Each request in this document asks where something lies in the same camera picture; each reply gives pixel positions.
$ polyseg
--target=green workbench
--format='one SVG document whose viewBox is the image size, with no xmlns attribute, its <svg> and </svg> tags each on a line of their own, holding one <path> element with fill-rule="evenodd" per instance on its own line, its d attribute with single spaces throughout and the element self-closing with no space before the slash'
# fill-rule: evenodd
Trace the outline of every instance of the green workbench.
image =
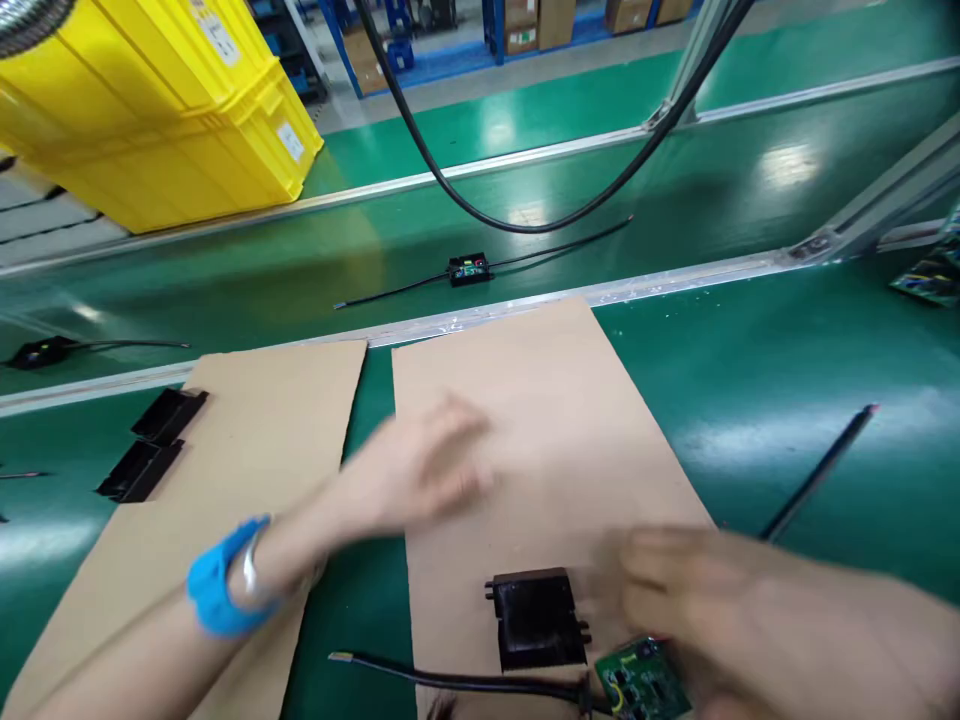
<svg viewBox="0 0 960 720">
<path fill-rule="evenodd" d="M 608 305 L 596 315 L 717 525 L 756 533 L 868 402 L 881 412 L 783 544 L 894 573 L 960 603 L 960 335 L 955 312 L 886 283 L 923 250 Z M 0 691 L 6 692 L 112 505 L 92 490 L 156 391 L 0 420 Z M 367 354 L 346 452 L 393 411 L 389 348 Z M 325 660 L 411 659 L 402 539 L 349 548 L 313 592 L 287 718 L 414 717 L 403 682 Z"/>
</svg>

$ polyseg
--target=circuit board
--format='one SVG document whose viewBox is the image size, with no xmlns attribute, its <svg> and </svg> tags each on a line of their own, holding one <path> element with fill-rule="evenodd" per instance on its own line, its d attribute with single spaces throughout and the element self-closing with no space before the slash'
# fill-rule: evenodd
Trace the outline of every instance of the circuit board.
<svg viewBox="0 0 960 720">
<path fill-rule="evenodd" d="M 653 638 L 600 658 L 596 669 L 618 718 L 675 720 L 690 710 L 680 679 Z"/>
</svg>

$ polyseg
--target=black wire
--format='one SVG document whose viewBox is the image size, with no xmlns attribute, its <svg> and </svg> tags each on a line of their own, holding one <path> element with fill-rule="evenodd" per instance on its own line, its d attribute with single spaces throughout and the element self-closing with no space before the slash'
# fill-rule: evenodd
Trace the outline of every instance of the black wire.
<svg viewBox="0 0 960 720">
<path fill-rule="evenodd" d="M 385 672 L 388 675 L 404 678 L 417 685 L 438 688 L 440 690 L 460 690 L 464 692 L 484 692 L 484 693 L 503 693 L 513 695 L 540 695 L 543 697 L 552 697 L 558 700 L 564 700 L 579 706 L 581 704 L 581 695 L 586 690 L 589 692 L 589 686 L 584 683 L 561 683 L 541 680 L 539 678 L 520 678 L 520 677 L 481 677 L 474 675 L 448 675 L 445 673 L 432 673 L 424 670 L 418 670 L 414 667 L 408 667 L 386 658 L 367 655 L 365 653 L 354 652 L 334 652 L 330 653 L 328 659 L 337 662 L 362 665 Z M 604 701 L 595 699 L 591 696 L 590 706 L 597 712 L 609 713 L 609 707 L 604 705 Z"/>
<path fill-rule="evenodd" d="M 541 255 L 548 255 L 550 253 L 562 252 L 570 248 L 580 247 L 581 245 L 586 245 L 587 243 L 592 243 L 594 240 L 599 240 L 600 238 L 605 238 L 607 235 L 612 235 L 617 232 L 617 230 L 622 230 L 633 220 L 633 215 L 628 217 L 626 220 L 618 222 L 613 227 L 609 227 L 606 230 L 601 230 L 595 235 L 590 237 L 583 238 L 582 240 L 574 240 L 573 242 L 566 243 L 565 245 L 558 245 L 555 248 L 547 248 L 546 250 L 538 250 L 535 253 L 528 253 L 527 255 L 521 255 L 518 258 L 512 258 L 510 260 L 501 260 L 500 262 L 490 263 L 489 267 L 500 267 L 502 265 L 510 265 L 511 263 L 521 262 L 523 260 L 530 260 L 531 258 L 540 257 Z"/>
<path fill-rule="evenodd" d="M 420 287 L 421 285 L 426 285 L 427 283 L 432 283 L 436 280 L 442 280 L 447 277 L 446 272 L 437 273 L 431 277 L 424 278 L 423 280 L 417 280 L 415 283 L 410 283 L 409 285 L 404 285 L 402 288 L 396 288 L 394 290 L 387 290 L 386 292 L 377 293 L 376 295 L 367 295 L 366 297 L 357 298 L 356 300 L 347 300 L 346 302 L 337 303 L 333 306 L 334 310 L 339 310 L 340 308 L 350 307 L 351 305 L 360 305 L 361 303 L 370 302 L 371 300 L 379 300 L 382 297 L 387 297 L 388 295 L 396 295 L 398 292 L 404 292 L 405 290 L 413 290 L 415 287 Z"/>
<path fill-rule="evenodd" d="M 839 462 L 843 454 L 850 449 L 853 441 L 863 432 L 867 423 L 873 419 L 874 414 L 880 409 L 879 405 L 867 405 L 863 410 L 853 416 L 853 419 L 847 424 L 843 432 L 840 433 L 827 454 L 817 463 L 817 466 L 810 473 L 810 476 L 804 481 L 803 485 L 787 500 L 786 504 L 780 508 L 780 511 L 774 516 L 770 524 L 760 533 L 759 539 L 768 543 L 775 543 L 787 526 L 793 521 L 794 516 L 803 507 L 810 496 L 816 492 L 820 484 L 827 478 L 834 465 Z"/>
<path fill-rule="evenodd" d="M 537 252 L 529 253 L 527 255 L 521 255 L 520 257 L 511 258 L 510 260 L 501 260 L 500 262 L 489 263 L 488 267 L 500 267 L 501 265 L 509 265 L 511 263 L 520 262 L 522 260 L 529 260 L 530 258 L 540 257 L 541 255 L 549 255 L 550 253 L 562 252 L 563 250 L 568 250 L 570 248 L 579 247 L 580 245 L 586 245 L 591 243 L 594 240 L 599 240 L 600 238 L 605 238 L 607 235 L 612 235 L 621 230 L 627 225 L 630 224 L 630 221 L 633 220 L 633 215 L 628 217 L 626 220 L 618 222 L 613 227 L 608 227 L 606 230 L 601 230 L 600 232 L 591 235 L 590 237 L 582 238 L 581 240 L 574 240 L 573 242 L 566 243 L 564 245 L 558 245 L 555 248 L 547 248 L 546 250 L 538 250 Z M 426 285 L 427 283 L 432 283 L 436 280 L 441 280 L 445 277 L 449 277 L 449 272 L 437 273 L 423 280 L 417 280 L 415 283 L 410 283 L 409 285 L 404 285 L 403 287 L 395 288 L 393 290 L 387 290 L 386 292 L 377 293 L 376 295 L 367 295 L 366 297 L 357 298 L 356 300 L 347 300 L 346 302 L 337 303 L 333 306 L 334 310 L 340 310 L 341 308 L 350 307 L 352 305 L 360 305 L 361 303 L 370 302 L 371 300 L 379 300 L 380 298 L 387 297 L 388 295 L 396 295 L 397 293 L 404 292 L 406 290 L 412 290 L 413 288 L 420 287 L 421 285 Z"/>
<path fill-rule="evenodd" d="M 156 345 L 160 347 L 182 347 L 189 348 L 190 343 L 168 342 L 166 340 L 94 340 L 93 342 L 73 343 L 64 345 L 65 350 L 79 350 L 85 347 L 99 347 L 101 345 Z"/>
<path fill-rule="evenodd" d="M 380 63 L 380 67 L 383 70 L 383 76 L 387 80 L 387 85 L 390 88 L 390 94 L 393 95 L 393 99 L 397 103 L 397 108 L 400 110 L 400 116 L 403 118 L 403 121 L 406 124 L 407 130 L 410 132 L 410 136 L 413 138 L 414 143 L 416 143 L 417 149 L 420 151 L 420 155 L 423 157 L 424 162 L 426 162 L 427 167 L 430 168 L 430 172 L 433 173 L 433 176 L 437 179 L 440 187 L 442 187 L 444 192 L 450 196 L 451 200 L 453 200 L 464 211 L 472 215 L 480 222 L 500 230 L 505 230 L 507 232 L 533 235 L 537 233 L 552 232 L 553 230 L 559 230 L 567 227 L 568 225 L 572 225 L 577 220 L 586 217 L 598 207 L 603 205 L 607 200 L 613 197 L 617 191 L 620 190 L 620 188 L 627 184 L 630 178 L 632 178 L 643 166 L 643 164 L 646 163 L 650 156 L 653 155 L 654 151 L 660 146 L 660 143 L 663 142 L 663 139 L 667 136 L 667 133 L 669 133 L 680 121 L 680 118 L 686 111 L 687 106 L 696 97 L 697 92 L 700 90 L 700 86 L 710 73 L 710 70 L 713 69 L 714 64 L 717 62 L 717 58 L 720 57 L 720 53 L 723 52 L 723 49 L 727 46 L 727 43 L 730 42 L 730 39 L 733 37 L 734 33 L 736 33 L 737 28 L 740 26 L 743 18 L 746 17 L 747 11 L 750 10 L 753 2 L 754 0 L 737 0 L 737 3 L 730 9 L 730 12 L 727 14 L 726 19 L 721 24 L 713 40 L 711 40 L 710 44 L 707 46 L 706 52 L 700 59 L 699 64 L 693 71 L 693 74 L 690 76 L 687 84 L 677 97 L 676 103 L 670 107 L 670 109 L 667 111 L 667 114 L 664 115 L 663 118 L 656 124 L 650 139 L 644 144 L 644 146 L 640 149 L 640 152 L 630 162 L 630 164 L 627 165 L 623 172 L 621 172 L 620 175 L 618 175 L 617 178 L 610 185 L 608 185 L 605 190 L 603 190 L 599 195 L 597 195 L 595 198 L 593 198 L 593 200 L 588 202 L 579 210 L 570 213 L 560 220 L 555 220 L 554 222 L 546 223 L 544 225 L 514 225 L 513 223 L 498 220 L 497 218 L 487 215 L 475 208 L 454 189 L 450 182 L 443 176 L 443 171 L 440 169 L 440 166 L 437 165 L 436 160 L 433 159 L 433 155 L 430 153 L 430 149 L 427 147 L 423 136 L 420 134 L 420 129 L 417 127 L 416 121 L 413 119 L 413 113 L 410 112 L 410 107 L 407 105 L 406 98 L 403 96 L 403 92 L 400 89 L 400 84 L 397 82 L 397 78 L 393 74 L 393 70 L 390 67 L 390 61 L 383 52 L 382 41 L 380 40 L 380 35 L 373 23 L 373 18 L 370 16 L 370 10 L 367 8 L 366 0 L 357 0 L 355 5 L 357 6 L 357 12 L 360 15 L 360 22 L 363 23 L 363 29 L 367 33 L 367 38 L 370 40 L 370 44 L 373 46 L 374 55 L 376 55 L 377 62 Z"/>
</svg>

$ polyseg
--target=yellow storage box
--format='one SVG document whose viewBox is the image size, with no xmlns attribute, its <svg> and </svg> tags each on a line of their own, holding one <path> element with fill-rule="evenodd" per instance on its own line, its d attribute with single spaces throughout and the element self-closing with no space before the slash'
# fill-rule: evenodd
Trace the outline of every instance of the yellow storage box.
<svg viewBox="0 0 960 720">
<path fill-rule="evenodd" d="M 213 111 L 273 60 L 243 0 L 77 0 L 0 60 L 0 145 L 28 155 Z"/>
<path fill-rule="evenodd" d="M 214 112 L 25 155 L 135 233 L 290 202 L 323 140 L 278 60 Z"/>
</svg>

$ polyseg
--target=cardboard sheet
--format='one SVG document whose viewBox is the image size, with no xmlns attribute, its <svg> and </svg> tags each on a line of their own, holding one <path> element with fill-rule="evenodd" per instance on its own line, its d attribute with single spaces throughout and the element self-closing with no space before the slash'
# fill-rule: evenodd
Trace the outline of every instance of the cardboard sheet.
<svg viewBox="0 0 960 720">
<path fill-rule="evenodd" d="M 23 717 L 116 632 L 186 578 L 192 561 L 248 517 L 277 512 L 340 465 L 364 342 L 201 359 L 187 387 L 210 392 L 150 502 L 117 508 L 7 698 Z M 195 718 L 275 720 L 305 596 L 234 659 Z"/>
<path fill-rule="evenodd" d="M 425 670 L 500 674 L 499 573 L 562 566 L 590 624 L 589 661 L 630 638 L 616 547 L 642 523 L 711 520 L 585 302 L 566 300 L 393 352 L 399 416 L 460 392 L 493 426 L 478 452 L 502 486 L 479 507 L 407 535 L 413 654 Z M 526 674 L 579 677 L 585 668 Z M 433 691 L 418 688 L 420 717 Z M 467 696 L 463 717 L 555 718 L 556 703 Z M 492 703 L 500 704 L 491 709 Z"/>
</svg>

